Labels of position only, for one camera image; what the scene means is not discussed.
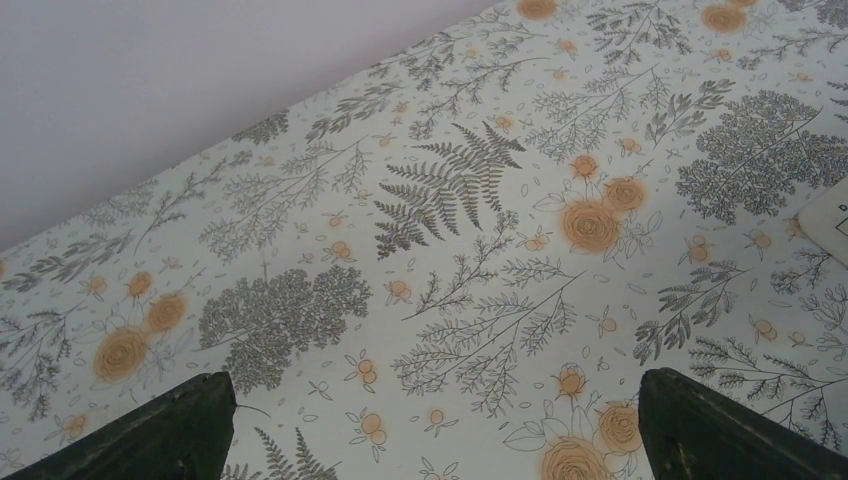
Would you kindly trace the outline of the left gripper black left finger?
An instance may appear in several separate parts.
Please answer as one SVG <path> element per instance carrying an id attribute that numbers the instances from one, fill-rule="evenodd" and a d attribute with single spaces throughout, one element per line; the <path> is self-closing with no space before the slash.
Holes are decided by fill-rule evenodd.
<path id="1" fill-rule="evenodd" d="M 199 374 L 10 479 L 218 479 L 234 436 L 230 375 Z"/>

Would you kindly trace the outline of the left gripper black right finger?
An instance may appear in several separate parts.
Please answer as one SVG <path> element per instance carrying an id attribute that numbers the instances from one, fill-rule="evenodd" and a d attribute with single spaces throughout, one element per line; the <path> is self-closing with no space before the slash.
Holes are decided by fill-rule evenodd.
<path id="1" fill-rule="evenodd" d="M 639 432 L 656 479 L 845 479 L 847 458 L 671 368 L 642 375 Z"/>

